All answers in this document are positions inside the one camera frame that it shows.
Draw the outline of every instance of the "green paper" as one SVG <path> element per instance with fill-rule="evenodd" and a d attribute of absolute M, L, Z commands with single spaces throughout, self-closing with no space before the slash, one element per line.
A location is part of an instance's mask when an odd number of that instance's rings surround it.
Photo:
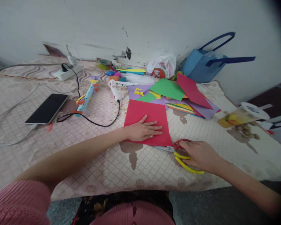
<path fill-rule="evenodd" d="M 145 96 L 143 96 L 143 97 L 138 98 L 137 101 L 151 102 L 151 101 L 153 101 L 154 99 L 156 99 L 156 96 L 153 95 L 152 93 L 150 93 L 150 94 L 147 94 L 147 95 L 145 95 Z"/>
<path fill-rule="evenodd" d="M 165 78 L 160 79 L 156 84 L 154 84 L 151 88 L 151 91 L 154 91 L 157 94 L 173 98 L 181 101 L 183 96 L 185 95 L 182 88 L 179 84 L 174 83 Z"/>

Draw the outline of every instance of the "smartphone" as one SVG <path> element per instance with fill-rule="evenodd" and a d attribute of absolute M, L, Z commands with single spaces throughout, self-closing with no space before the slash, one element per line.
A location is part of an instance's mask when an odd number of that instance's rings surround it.
<path fill-rule="evenodd" d="M 26 124 L 48 124 L 66 102 L 68 95 L 51 94 L 25 121 Z"/>

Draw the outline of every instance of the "yellow scissors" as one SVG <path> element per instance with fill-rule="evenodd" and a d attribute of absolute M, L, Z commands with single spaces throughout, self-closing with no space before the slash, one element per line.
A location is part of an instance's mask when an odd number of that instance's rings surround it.
<path fill-rule="evenodd" d="M 164 150 L 164 151 L 167 151 L 167 152 L 173 153 L 175 155 L 175 159 L 188 172 L 195 173 L 195 174 L 203 174 L 203 173 L 205 173 L 205 171 L 203 171 L 203 170 L 193 170 L 193 169 L 189 168 L 187 165 L 185 165 L 184 162 L 182 162 L 181 159 L 191 159 L 191 157 L 190 156 L 183 156 L 183 155 L 180 155 L 179 153 L 176 152 L 176 149 L 184 149 L 183 147 L 181 147 L 179 145 L 179 142 L 181 140 L 182 141 L 191 142 L 191 140 L 189 140 L 189 139 L 180 139 L 180 140 L 178 140 L 178 141 L 176 141 L 174 143 L 174 146 L 153 146 L 153 147 L 161 149 L 161 150 Z"/>

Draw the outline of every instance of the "pink sleeve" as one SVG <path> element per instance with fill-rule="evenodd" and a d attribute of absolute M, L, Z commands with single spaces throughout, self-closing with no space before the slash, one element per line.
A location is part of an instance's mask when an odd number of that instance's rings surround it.
<path fill-rule="evenodd" d="M 0 224 L 50 224 L 50 191 L 38 181 L 11 183 L 0 191 Z"/>

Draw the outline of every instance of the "tape roll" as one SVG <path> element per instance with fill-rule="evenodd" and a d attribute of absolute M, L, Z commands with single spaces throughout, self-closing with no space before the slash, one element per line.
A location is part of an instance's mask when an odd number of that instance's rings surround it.
<path fill-rule="evenodd" d="M 110 61 L 105 60 L 105 59 L 100 59 L 97 61 L 98 68 L 101 70 L 110 70 L 109 65 L 111 64 Z"/>

